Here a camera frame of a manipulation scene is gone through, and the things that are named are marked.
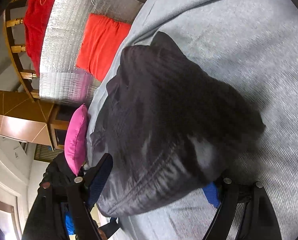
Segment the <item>brown wooden cabinet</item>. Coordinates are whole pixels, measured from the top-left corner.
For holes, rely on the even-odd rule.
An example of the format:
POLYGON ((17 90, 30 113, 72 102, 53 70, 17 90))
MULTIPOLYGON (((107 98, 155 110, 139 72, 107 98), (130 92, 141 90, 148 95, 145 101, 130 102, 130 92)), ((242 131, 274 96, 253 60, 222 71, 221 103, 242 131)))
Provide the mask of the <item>brown wooden cabinet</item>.
POLYGON ((0 135, 63 150, 75 107, 0 90, 0 135))

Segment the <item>dark plaid puffer jacket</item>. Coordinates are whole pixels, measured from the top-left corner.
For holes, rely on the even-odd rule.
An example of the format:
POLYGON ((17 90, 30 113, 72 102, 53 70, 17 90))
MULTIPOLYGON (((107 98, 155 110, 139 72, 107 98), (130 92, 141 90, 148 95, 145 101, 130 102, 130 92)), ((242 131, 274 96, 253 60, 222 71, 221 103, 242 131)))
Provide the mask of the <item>dark plaid puffer jacket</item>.
POLYGON ((97 202, 107 217, 145 213, 212 183, 265 129, 259 111, 163 32, 122 50, 107 93, 90 135, 93 164, 113 158, 97 202))

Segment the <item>wooden bed headboard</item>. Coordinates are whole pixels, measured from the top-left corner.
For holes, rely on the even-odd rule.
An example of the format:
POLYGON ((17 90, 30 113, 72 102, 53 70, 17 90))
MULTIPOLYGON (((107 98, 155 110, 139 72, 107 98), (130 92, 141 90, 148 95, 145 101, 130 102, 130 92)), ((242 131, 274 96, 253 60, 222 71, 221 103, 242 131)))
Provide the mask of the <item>wooden bed headboard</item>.
POLYGON ((39 99, 39 90, 33 89, 31 80, 37 78, 35 70, 24 69, 20 61, 20 53, 26 52, 26 44, 16 44, 12 28, 23 25, 24 17, 11 18, 11 10, 23 8, 28 0, 12 0, 3 11, 3 33, 5 37, 6 48, 11 59, 12 66, 16 72, 20 84, 23 86, 29 99, 35 102, 39 99))

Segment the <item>dark red velvet cloth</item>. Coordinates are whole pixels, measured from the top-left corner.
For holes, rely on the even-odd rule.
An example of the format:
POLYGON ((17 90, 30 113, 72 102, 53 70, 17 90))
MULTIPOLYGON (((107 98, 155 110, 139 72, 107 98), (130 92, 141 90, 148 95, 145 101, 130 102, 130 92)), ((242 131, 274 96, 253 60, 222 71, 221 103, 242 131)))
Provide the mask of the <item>dark red velvet cloth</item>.
POLYGON ((43 41, 54 2, 55 0, 28 0, 24 17, 25 44, 36 75, 39 75, 43 41))

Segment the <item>silver foil insulation mat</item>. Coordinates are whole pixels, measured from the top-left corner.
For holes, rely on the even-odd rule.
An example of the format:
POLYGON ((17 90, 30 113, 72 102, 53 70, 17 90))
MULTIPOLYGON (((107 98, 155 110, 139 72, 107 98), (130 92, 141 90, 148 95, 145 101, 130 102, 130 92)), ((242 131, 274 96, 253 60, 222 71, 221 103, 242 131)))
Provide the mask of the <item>silver foil insulation mat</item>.
POLYGON ((76 67, 91 13, 132 23, 142 7, 137 0, 55 0, 39 66, 39 96, 65 105, 90 104, 100 82, 76 67))

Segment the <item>magenta pillow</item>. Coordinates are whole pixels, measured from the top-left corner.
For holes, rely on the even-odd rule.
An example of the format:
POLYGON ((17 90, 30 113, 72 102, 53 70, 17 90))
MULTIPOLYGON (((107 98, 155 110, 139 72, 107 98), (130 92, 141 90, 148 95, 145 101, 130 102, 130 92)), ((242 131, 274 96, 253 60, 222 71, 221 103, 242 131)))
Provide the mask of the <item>magenta pillow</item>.
POLYGON ((86 133, 89 124, 88 109, 82 104, 73 113, 64 143, 64 156, 74 175, 78 175, 86 159, 86 133))

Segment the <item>orange-red pillow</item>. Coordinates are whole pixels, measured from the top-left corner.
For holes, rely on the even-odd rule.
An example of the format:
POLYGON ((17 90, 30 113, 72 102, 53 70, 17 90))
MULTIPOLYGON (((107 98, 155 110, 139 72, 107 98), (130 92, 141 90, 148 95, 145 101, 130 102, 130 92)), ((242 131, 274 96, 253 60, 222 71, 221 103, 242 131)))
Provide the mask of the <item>orange-red pillow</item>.
POLYGON ((83 33, 83 40, 76 60, 83 69, 102 82, 131 25, 110 17, 90 14, 83 33))

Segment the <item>light grey bed blanket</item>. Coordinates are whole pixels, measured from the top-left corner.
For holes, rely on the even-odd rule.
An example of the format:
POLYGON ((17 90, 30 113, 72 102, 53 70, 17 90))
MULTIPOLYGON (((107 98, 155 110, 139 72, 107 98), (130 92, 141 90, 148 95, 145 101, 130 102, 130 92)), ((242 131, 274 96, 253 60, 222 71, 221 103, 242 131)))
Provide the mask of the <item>light grey bed blanket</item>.
POLYGON ((263 183, 283 239, 298 237, 298 9, 291 0, 147 0, 122 47, 167 33, 210 76, 256 106, 258 151, 233 177, 263 183))

